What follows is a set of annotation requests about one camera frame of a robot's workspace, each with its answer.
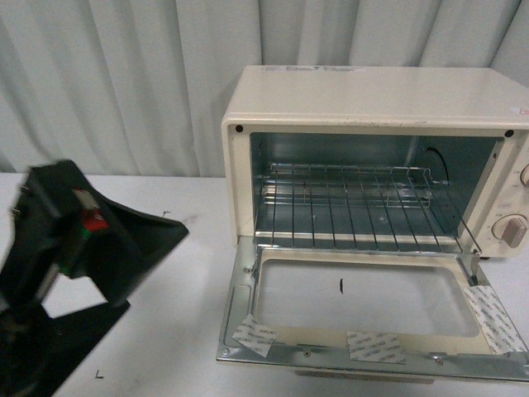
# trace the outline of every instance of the white table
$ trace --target white table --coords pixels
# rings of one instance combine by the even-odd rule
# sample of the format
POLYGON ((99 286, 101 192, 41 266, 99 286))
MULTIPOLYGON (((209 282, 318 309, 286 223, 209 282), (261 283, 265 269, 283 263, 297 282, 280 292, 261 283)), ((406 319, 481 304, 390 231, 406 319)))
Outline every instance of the white table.
MULTIPOLYGON (((8 207, 22 175, 0 174, 0 248, 11 240, 8 207)), ((95 189, 134 209, 182 221, 189 237, 130 297, 131 308, 57 396, 529 396, 529 385, 436 380, 432 385, 306 377, 215 361, 236 249, 224 179, 94 176, 95 189)), ((529 249, 485 272, 529 341, 529 249)), ((61 279, 46 307, 54 314, 100 300, 86 280, 61 279)))

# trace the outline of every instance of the oven dial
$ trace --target oven dial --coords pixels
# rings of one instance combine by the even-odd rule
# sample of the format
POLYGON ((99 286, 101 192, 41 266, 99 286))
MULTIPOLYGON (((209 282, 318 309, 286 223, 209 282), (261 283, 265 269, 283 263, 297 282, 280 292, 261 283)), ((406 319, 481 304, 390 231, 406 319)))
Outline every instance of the oven dial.
POLYGON ((523 169, 520 179, 524 186, 529 186, 529 165, 526 165, 526 168, 523 169))
POLYGON ((497 239, 505 241, 511 248, 520 245, 526 232, 527 219, 520 214, 507 215, 493 226, 493 235, 497 239))

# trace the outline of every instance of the open oven door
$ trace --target open oven door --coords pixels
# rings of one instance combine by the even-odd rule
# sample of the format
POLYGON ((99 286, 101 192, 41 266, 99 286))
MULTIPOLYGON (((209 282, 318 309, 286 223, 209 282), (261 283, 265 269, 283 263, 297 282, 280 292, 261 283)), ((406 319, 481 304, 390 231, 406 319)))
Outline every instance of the open oven door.
POLYGON ((217 359, 340 376, 529 381, 473 255, 258 247, 241 237, 217 359))

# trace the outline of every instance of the gray curtain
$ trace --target gray curtain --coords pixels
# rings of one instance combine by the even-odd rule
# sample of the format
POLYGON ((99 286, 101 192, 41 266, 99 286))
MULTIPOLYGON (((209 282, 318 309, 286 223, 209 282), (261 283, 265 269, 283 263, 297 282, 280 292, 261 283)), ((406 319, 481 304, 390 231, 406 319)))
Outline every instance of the gray curtain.
POLYGON ((492 67, 529 87, 529 0, 0 1, 0 170, 223 176, 245 65, 492 67))

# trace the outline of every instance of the toaster oven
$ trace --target toaster oven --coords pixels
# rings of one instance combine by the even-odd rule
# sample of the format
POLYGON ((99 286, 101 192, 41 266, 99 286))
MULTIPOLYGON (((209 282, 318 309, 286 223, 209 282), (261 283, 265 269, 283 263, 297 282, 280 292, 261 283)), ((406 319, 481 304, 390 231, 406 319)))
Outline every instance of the toaster oven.
POLYGON ((529 381, 480 269, 529 238, 528 108, 491 69, 246 67, 222 122, 238 248, 217 360, 529 381))

